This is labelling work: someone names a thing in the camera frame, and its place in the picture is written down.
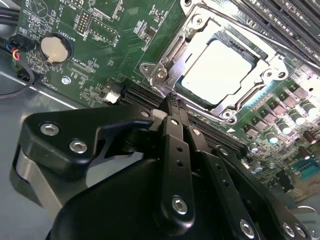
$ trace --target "silver screw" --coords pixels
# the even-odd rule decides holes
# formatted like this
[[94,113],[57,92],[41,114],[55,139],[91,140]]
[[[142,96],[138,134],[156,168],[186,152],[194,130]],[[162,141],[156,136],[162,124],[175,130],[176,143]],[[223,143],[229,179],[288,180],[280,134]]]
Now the silver screw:
[[175,120],[175,119],[171,119],[171,122],[172,122],[174,125],[176,125],[176,126],[179,125],[179,122],[178,122],[177,120]]
[[254,229],[249,225],[249,223],[247,223],[247,221],[241,219],[240,228],[248,238],[253,239],[255,237]]
[[83,154],[88,150],[87,145],[80,140],[73,140],[72,142],[70,142],[69,148],[76,154]]
[[70,77],[68,77],[68,76],[63,76],[63,77],[61,78],[61,82],[62,82],[64,85],[69,85],[69,84],[71,83],[71,79],[70,79]]
[[316,231],[312,230],[312,232],[310,232],[310,234],[311,234],[312,240],[320,240],[320,236]]
[[224,148],[220,148],[220,151],[223,153],[223,155],[226,155],[226,156],[229,155],[227,150],[225,150]]
[[143,65],[143,66],[142,66],[142,70],[143,70],[145,73],[147,73],[147,72],[149,72],[149,67],[146,66],[146,65]]
[[172,207],[180,215],[185,215],[188,212],[186,202],[177,196],[172,199]]
[[282,228],[290,237],[292,237],[292,238],[295,237],[295,232],[292,230],[292,228],[287,223],[284,222],[282,224]]
[[166,76],[167,76],[167,73],[163,70],[163,69],[161,69],[161,68],[159,68],[158,69],[158,75],[157,75],[160,79],[163,79],[163,78],[165,78]]
[[299,227],[299,225],[295,225],[295,229],[297,230],[297,232],[298,232],[302,237],[304,237],[304,238],[307,237],[305,231],[304,231],[301,227]]
[[42,124],[40,127],[40,130],[43,134],[48,135],[48,136],[54,136],[60,132],[59,127],[52,124],[52,123]]
[[141,115],[144,116],[144,117],[146,117],[146,118],[150,117],[150,114],[147,113],[147,112],[145,112],[145,111],[142,111],[142,112],[141,112]]
[[198,129],[193,129],[192,131],[197,136],[200,136],[200,134],[201,134]]

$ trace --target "hole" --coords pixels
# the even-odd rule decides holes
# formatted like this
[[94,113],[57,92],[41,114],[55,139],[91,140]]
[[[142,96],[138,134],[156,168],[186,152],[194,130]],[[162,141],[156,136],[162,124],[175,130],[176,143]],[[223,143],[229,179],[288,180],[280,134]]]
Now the hole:
[[222,170],[222,167],[219,164],[215,165],[217,169]]
[[286,73],[284,71],[280,72],[278,78],[283,79],[286,77]]
[[184,5],[189,7],[191,5],[191,0],[184,0]]
[[184,166],[184,164],[183,164],[180,160],[177,160],[177,161],[176,161],[176,164],[177,164],[180,168],[182,168],[182,167]]
[[226,180],[223,180],[222,183],[227,187],[229,188],[230,187],[230,183]]

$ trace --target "connector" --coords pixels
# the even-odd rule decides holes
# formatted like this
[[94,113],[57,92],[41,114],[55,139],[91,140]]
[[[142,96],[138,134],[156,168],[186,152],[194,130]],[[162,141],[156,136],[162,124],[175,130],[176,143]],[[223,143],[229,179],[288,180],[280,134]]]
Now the connector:
[[36,48],[36,41],[29,39],[21,34],[14,35],[9,38],[8,44],[21,52],[29,52]]

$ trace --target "green circuit board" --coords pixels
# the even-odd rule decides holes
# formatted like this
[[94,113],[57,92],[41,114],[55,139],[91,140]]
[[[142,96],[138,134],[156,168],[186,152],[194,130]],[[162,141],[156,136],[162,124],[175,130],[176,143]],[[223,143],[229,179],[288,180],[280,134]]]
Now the green circuit board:
[[139,63],[155,63],[184,18],[179,0],[25,0],[18,31],[37,42],[49,33],[69,40],[63,64],[48,66],[38,49],[28,62],[47,87],[93,108],[105,105],[99,93],[108,82],[147,86]]
[[[232,3],[236,2],[234,0],[215,1],[233,10],[237,8]],[[241,11],[234,15],[243,23],[251,20]],[[95,108],[106,106],[101,93],[112,83],[129,79],[151,90],[139,66],[141,63],[157,62],[185,18],[180,0],[23,0],[18,33],[38,43],[51,33],[64,36],[72,46],[70,59],[62,64],[49,65],[38,47],[28,52],[28,63],[42,76],[41,81],[45,86],[87,107]],[[261,51],[254,43],[244,38],[242,40],[260,54]],[[272,81],[256,93],[236,115],[236,124],[220,124],[193,112],[206,124],[239,142],[260,146],[255,156],[261,161],[263,173],[258,177],[264,179],[264,183],[274,178],[280,169],[290,171],[301,160],[298,147],[308,149],[311,146],[306,139],[301,138],[305,131],[316,133],[320,130],[320,115],[310,117],[302,108],[303,104],[311,102],[320,109],[317,95],[319,77],[291,55],[286,54],[284,61],[289,77],[282,81]],[[70,79],[69,84],[63,83],[64,77]],[[289,90],[297,84],[306,91],[307,97],[297,97]],[[292,97],[297,104],[286,106],[279,99],[283,94]],[[273,123],[268,123],[254,137],[248,135],[244,127],[259,117],[262,111],[272,112],[270,103],[274,101],[285,112],[273,112],[277,118]],[[295,125],[290,119],[292,112],[300,113],[306,122]],[[281,134],[278,128],[281,121],[292,128],[290,135]],[[268,142],[265,134],[269,132],[277,136],[277,144]],[[276,168],[268,169],[271,161],[276,164]]]

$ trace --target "black cable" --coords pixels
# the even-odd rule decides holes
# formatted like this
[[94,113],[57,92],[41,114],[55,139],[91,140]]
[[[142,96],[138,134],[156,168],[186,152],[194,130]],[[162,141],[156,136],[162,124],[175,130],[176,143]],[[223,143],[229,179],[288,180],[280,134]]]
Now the black cable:
[[6,7],[0,7],[0,15],[19,18],[20,11],[6,8]]
[[9,26],[18,26],[18,19],[6,16],[0,16],[0,24]]
[[276,45],[276,46],[279,46],[281,47],[282,49],[285,49],[287,52],[291,53],[292,55],[294,55],[295,57],[297,57],[298,59],[300,59],[301,61],[305,62],[306,64],[310,65],[312,68],[315,68],[317,70],[320,70],[320,66],[318,66],[317,64],[315,64],[314,62],[312,61],[309,61],[306,57],[304,57],[303,55],[301,55],[300,53],[286,47],[285,45],[281,44],[280,42],[277,42],[273,39],[271,39],[270,37],[268,36],[265,36],[263,34],[261,34],[260,32],[257,32],[255,30],[253,30],[252,28],[246,26],[245,24],[241,23],[240,21],[238,20],[235,20],[233,19],[232,17],[228,16],[228,15],[225,15],[224,13],[214,9],[214,8],[210,8],[206,5],[201,5],[203,8],[205,8],[206,10],[216,14],[217,16],[219,16],[220,18],[222,19],[225,19],[227,20],[228,22],[234,24],[234,25],[237,25],[238,27],[244,29],[244,30],[247,30],[248,32],[264,39],[264,40],[267,40],[269,43],[273,44],[273,45]]
[[29,67],[27,60],[21,58],[21,60],[17,61],[17,63],[20,64],[26,70],[26,72],[29,74],[29,81],[23,88],[19,89],[18,91],[14,91],[14,92],[11,92],[11,93],[6,93],[6,94],[0,94],[0,100],[13,98],[13,97],[18,96],[20,94],[23,94],[35,82],[34,72]]

